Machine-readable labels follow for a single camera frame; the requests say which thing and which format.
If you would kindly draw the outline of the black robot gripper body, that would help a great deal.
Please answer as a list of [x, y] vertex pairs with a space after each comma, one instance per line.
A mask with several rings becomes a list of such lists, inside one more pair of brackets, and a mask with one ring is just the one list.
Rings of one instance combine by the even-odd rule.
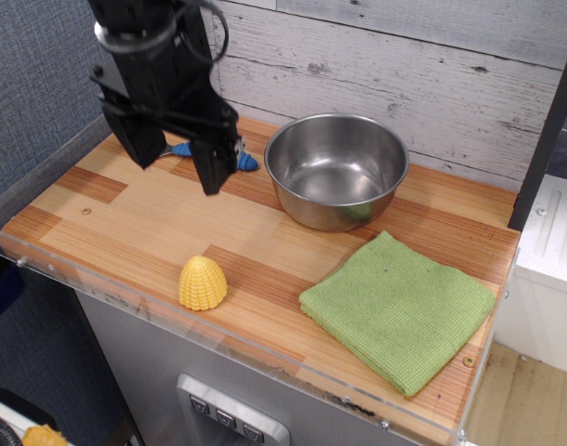
[[90, 71], [102, 109], [137, 114], [190, 141], [239, 142], [237, 112], [214, 90], [201, 8], [96, 8], [94, 33], [112, 62]]

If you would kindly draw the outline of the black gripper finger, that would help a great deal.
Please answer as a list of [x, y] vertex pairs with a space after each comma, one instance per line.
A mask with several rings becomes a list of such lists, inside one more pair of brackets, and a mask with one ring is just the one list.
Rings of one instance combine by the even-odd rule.
[[149, 167], [165, 149], [163, 130], [147, 118], [110, 109], [104, 109], [103, 114], [126, 153], [139, 167]]
[[237, 169], [235, 141], [207, 141], [195, 138], [190, 143], [191, 157], [205, 195], [217, 195]]

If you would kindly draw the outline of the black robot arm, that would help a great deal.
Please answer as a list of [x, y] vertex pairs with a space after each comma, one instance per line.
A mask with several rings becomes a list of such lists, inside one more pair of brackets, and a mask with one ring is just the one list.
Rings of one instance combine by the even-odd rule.
[[112, 55], [89, 72], [101, 89], [104, 117], [141, 168], [167, 145], [186, 138], [204, 193], [215, 195], [237, 169], [242, 138], [238, 113], [213, 88], [213, 54], [204, 16], [222, 11], [209, 1], [92, 1], [95, 35]]

